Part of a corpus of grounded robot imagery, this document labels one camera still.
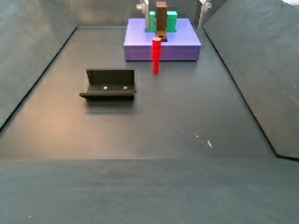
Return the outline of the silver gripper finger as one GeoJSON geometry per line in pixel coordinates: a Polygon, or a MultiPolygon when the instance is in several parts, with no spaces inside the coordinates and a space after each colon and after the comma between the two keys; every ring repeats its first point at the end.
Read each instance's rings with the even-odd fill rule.
{"type": "Polygon", "coordinates": [[[136,8],[144,13],[144,28],[149,29],[149,1],[138,0],[140,4],[136,8]]]}
{"type": "Polygon", "coordinates": [[[212,4],[210,4],[210,0],[198,0],[198,3],[200,3],[200,14],[198,14],[197,27],[201,27],[205,12],[212,7],[212,4]]]}

